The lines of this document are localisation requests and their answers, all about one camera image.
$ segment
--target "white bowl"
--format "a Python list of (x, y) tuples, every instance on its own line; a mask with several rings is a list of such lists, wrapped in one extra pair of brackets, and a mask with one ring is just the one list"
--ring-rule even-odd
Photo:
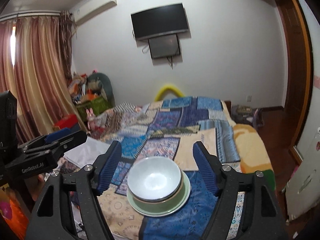
[(165, 157), (147, 157), (137, 162), (128, 173), (128, 187), (138, 198), (154, 201), (170, 196), (181, 181), (181, 171)]

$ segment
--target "curtain rod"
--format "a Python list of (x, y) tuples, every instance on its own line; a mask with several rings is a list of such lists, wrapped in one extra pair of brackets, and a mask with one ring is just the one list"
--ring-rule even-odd
[(17, 17), (28, 17), (28, 16), (59, 16), (60, 11), (43, 11), (43, 10), (32, 10), (32, 11), (19, 11), (14, 13), (8, 13), (0, 16), (0, 22), (15, 19)]

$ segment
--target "air conditioner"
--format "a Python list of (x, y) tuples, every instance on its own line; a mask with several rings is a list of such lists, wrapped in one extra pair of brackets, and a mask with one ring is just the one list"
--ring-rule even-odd
[(117, 0), (89, 0), (78, 10), (75, 10), (72, 13), (74, 15), (76, 24), (79, 26), (96, 15), (116, 5)]

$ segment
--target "window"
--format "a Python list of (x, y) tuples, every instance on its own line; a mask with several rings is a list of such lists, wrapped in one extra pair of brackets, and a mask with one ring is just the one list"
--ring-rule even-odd
[(16, 27), (15, 26), (12, 28), (12, 35), (11, 35), (11, 38), (10, 38), (10, 48), (11, 48), (12, 65), (14, 67), (15, 51), (16, 51)]

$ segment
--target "screw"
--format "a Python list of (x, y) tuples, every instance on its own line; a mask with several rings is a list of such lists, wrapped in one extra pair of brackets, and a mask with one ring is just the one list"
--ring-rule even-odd
[(58, 170), (54, 170), (54, 171), (51, 172), (51, 176), (52, 177), (57, 177), (59, 175), (59, 173), (60, 172)]
[(222, 169), (224, 171), (231, 171), (231, 167), (229, 165), (226, 165), (226, 164), (222, 166)]
[(256, 171), (256, 175), (260, 178), (263, 177), (263, 172), (262, 171)]
[(85, 171), (91, 171), (92, 168), (93, 168), (93, 166), (92, 166), (91, 164), (87, 164), (86, 166), (84, 166), (83, 169), (84, 169)]

